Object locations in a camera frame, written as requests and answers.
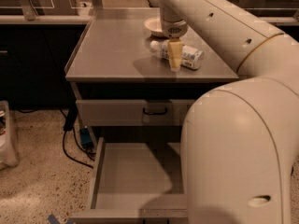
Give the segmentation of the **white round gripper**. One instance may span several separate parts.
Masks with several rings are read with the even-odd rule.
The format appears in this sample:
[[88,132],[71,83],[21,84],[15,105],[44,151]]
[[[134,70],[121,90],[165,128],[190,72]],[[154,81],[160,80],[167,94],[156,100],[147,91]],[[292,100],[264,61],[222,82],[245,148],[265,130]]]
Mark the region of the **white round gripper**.
[[168,6],[160,6],[160,23],[164,35],[171,38],[167,44],[170,69],[177,72],[182,61],[183,43],[179,39],[188,31],[188,24]]

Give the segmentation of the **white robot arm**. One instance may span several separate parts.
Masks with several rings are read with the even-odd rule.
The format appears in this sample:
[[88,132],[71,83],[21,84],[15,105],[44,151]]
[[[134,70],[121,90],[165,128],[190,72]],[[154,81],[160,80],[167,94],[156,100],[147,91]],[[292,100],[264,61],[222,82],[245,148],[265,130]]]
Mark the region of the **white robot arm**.
[[201,96],[181,135],[189,224],[291,224],[299,150],[298,43],[226,0],[160,0],[236,72]]

